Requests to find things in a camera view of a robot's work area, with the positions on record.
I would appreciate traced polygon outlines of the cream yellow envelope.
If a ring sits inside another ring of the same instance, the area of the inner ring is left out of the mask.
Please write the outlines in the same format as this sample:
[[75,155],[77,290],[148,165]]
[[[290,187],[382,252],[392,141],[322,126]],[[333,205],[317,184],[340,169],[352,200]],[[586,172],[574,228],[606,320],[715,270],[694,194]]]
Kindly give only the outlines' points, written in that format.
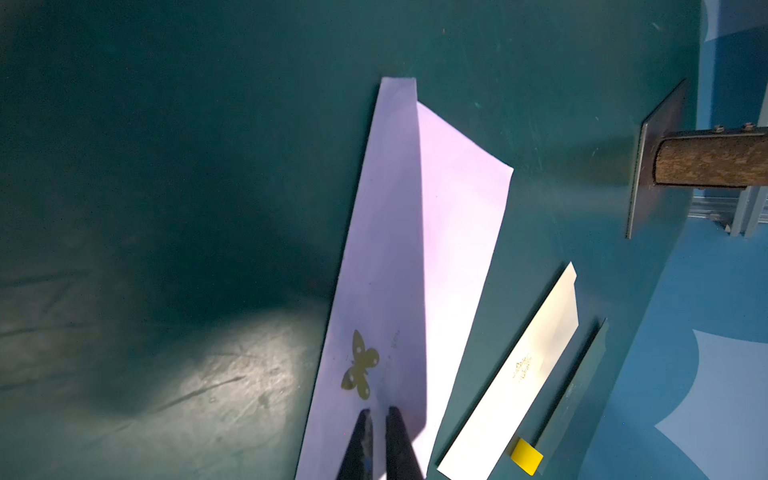
[[437,465],[445,477],[492,473],[578,328],[576,278],[568,264]]

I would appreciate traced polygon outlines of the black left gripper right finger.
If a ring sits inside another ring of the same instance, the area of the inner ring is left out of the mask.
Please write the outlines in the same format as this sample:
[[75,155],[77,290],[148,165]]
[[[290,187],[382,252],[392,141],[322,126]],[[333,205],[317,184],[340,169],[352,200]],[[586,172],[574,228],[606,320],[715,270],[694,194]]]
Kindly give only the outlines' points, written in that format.
[[390,407],[385,432],[388,480],[423,480],[400,410]]

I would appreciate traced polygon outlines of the yellow glue stick cap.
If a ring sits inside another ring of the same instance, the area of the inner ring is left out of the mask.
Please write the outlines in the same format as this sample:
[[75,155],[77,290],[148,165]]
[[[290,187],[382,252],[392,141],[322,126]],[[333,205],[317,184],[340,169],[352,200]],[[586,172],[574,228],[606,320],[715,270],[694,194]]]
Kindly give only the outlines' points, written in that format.
[[535,447],[518,438],[509,454],[510,459],[526,474],[534,476],[543,460],[543,454]]

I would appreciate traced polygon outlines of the dark green envelope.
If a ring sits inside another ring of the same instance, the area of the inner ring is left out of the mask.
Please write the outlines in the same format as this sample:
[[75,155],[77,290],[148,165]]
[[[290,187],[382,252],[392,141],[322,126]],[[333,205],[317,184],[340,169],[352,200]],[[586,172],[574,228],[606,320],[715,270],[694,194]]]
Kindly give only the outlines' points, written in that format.
[[609,330],[610,323],[608,319],[604,319],[592,336],[568,386],[539,436],[535,448],[543,458],[536,469],[536,476],[543,474],[562,442],[607,351],[606,340]]

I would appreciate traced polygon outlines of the purple envelope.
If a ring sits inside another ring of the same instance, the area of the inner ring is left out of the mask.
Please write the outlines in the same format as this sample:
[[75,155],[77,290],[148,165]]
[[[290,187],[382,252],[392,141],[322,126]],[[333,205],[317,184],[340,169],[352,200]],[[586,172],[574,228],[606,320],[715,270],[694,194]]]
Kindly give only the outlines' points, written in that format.
[[379,87],[296,475],[333,479],[359,414],[372,475],[397,408],[426,471],[507,206],[513,170],[420,103]]

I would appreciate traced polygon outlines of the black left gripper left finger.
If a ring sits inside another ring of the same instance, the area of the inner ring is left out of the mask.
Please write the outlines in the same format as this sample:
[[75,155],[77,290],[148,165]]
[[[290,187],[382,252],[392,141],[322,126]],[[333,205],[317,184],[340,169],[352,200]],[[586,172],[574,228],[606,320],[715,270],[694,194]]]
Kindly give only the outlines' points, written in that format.
[[337,480],[373,479],[373,424],[369,409],[357,418],[337,474]]

